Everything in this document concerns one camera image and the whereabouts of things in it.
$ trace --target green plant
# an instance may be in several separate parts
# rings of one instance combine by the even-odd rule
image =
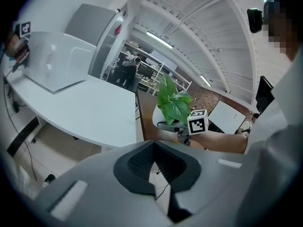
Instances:
[[[178,92],[173,80],[169,76],[163,76],[159,85],[158,108],[161,109],[168,125],[175,120],[187,125],[187,117],[190,115],[188,104],[192,101],[188,92]]]

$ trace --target white board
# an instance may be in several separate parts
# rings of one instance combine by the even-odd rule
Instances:
[[[217,103],[208,116],[208,119],[226,134],[234,134],[245,118],[245,115],[222,101]]]

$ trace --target brick wall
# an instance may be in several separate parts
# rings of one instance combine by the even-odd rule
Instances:
[[[252,120],[252,115],[250,114],[249,109],[247,109],[246,107],[218,93],[200,87],[180,68],[177,68],[176,72],[179,73],[181,76],[183,76],[186,80],[192,81],[192,84],[190,85],[187,91],[193,98],[196,98],[196,100],[190,103],[191,107],[195,107],[196,109],[206,109],[209,115],[210,112],[214,109],[214,107],[218,103],[218,101],[221,100],[226,104],[228,104],[229,106],[238,110],[240,113],[244,114],[246,116],[245,120],[249,120],[249,121]]]

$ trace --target floor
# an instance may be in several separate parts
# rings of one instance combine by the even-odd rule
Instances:
[[[136,118],[140,116],[139,110],[136,112]],[[136,120],[137,142],[143,141],[143,133],[140,118]],[[45,180],[49,174],[60,176],[81,160],[88,158],[101,151],[111,149],[102,148],[83,140],[74,140],[74,138],[63,131],[46,124],[36,136],[36,143],[28,144],[32,155],[33,167],[39,183]],[[31,157],[25,143],[14,156],[15,162],[20,164],[28,174],[34,179],[31,168]],[[156,197],[158,197],[168,185],[162,173],[156,174],[158,167],[153,165],[150,173],[150,183],[155,185]],[[168,211],[170,186],[157,199],[157,204],[165,213]]]

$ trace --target white cube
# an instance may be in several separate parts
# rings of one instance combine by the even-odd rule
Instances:
[[[193,110],[187,118],[188,132],[190,135],[207,132],[208,117],[207,110]]]

